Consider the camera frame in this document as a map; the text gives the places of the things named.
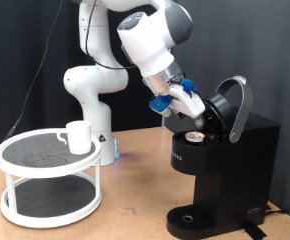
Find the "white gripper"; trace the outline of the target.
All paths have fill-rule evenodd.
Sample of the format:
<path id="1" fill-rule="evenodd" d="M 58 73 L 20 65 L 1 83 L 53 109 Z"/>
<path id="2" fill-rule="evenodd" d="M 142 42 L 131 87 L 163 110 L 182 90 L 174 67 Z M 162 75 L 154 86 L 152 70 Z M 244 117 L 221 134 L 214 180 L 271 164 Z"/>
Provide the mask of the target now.
<path id="1" fill-rule="evenodd" d="M 182 86 L 173 85 L 169 89 L 169 95 L 172 97 L 169 107 L 177 112 L 178 119 L 183 120 L 187 115 L 192 119 L 196 118 L 194 124 L 197 128 L 204 126 L 204 119 L 198 116 L 205 111 L 205 105 L 196 93 L 188 94 Z"/>

